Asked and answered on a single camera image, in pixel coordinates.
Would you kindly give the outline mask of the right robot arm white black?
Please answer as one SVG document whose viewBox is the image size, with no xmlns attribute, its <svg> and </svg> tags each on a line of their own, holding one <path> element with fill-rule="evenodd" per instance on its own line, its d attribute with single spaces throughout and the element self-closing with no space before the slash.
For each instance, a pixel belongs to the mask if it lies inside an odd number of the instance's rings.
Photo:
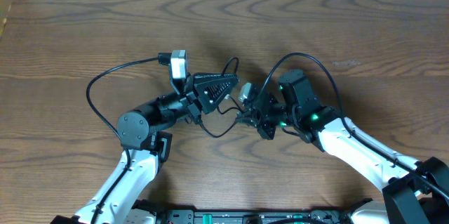
<svg viewBox="0 0 449 224">
<path fill-rule="evenodd" d="M 277 128 L 292 127 L 292 135 L 341 159 L 383 195 L 342 214 L 342 223 L 447 223 L 448 165 L 436 157 L 420 161 L 393 150 L 357 127 L 341 111 L 323 106 L 302 70 L 279 78 L 283 103 L 257 86 L 242 86 L 244 106 L 239 119 L 274 138 Z"/>
</svg>

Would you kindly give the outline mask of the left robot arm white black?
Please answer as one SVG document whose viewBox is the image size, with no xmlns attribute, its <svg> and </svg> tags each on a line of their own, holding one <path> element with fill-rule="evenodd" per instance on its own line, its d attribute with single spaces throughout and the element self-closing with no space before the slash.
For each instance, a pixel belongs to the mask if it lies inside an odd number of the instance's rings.
<svg viewBox="0 0 449 224">
<path fill-rule="evenodd" d="M 72 217 L 54 223 L 158 223 L 156 214 L 135 207 L 138 196 L 168 160 L 172 134 L 167 130 L 190 118 L 213 112 L 238 84 L 234 73 L 172 74 L 174 91 L 119 117 L 117 132 L 123 154 L 96 195 Z"/>
</svg>

